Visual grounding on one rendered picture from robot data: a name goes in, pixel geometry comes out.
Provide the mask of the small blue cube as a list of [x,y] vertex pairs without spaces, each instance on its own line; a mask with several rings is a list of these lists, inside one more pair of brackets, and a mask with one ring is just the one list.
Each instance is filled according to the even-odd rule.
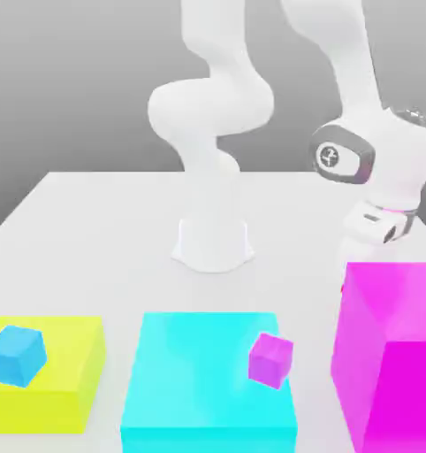
[[5,326],[0,332],[0,383],[26,388],[47,363],[42,332]]

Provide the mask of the small purple cube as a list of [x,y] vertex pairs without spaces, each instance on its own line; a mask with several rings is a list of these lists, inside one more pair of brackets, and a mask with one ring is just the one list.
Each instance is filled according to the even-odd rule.
[[281,389],[293,361],[293,342],[260,333],[248,354],[248,378]]

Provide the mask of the large yellow box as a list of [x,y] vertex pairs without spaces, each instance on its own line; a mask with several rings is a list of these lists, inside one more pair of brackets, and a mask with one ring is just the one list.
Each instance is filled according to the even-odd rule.
[[26,388],[0,383],[0,434],[81,434],[106,357],[98,316],[1,316],[42,332],[47,363]]

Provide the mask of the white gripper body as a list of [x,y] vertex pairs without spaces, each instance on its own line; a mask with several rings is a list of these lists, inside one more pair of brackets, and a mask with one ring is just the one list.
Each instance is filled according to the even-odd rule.
[[345,236],[339,244],[338,261],[342,265],[346,265],[348,262],[370,261],[376,251],[375,244]]

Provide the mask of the large cyan box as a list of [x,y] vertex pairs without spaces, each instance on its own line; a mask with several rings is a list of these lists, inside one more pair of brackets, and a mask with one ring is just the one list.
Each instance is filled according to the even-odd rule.
[[248,378],[271,312],[147,312],[120,424],[122,453],[295,453],[289,383]]

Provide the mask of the large magenta box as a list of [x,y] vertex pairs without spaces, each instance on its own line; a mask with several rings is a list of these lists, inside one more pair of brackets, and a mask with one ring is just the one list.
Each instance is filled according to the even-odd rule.
[[331,377],[355,453],[426,453],[426,263],[350,263]]

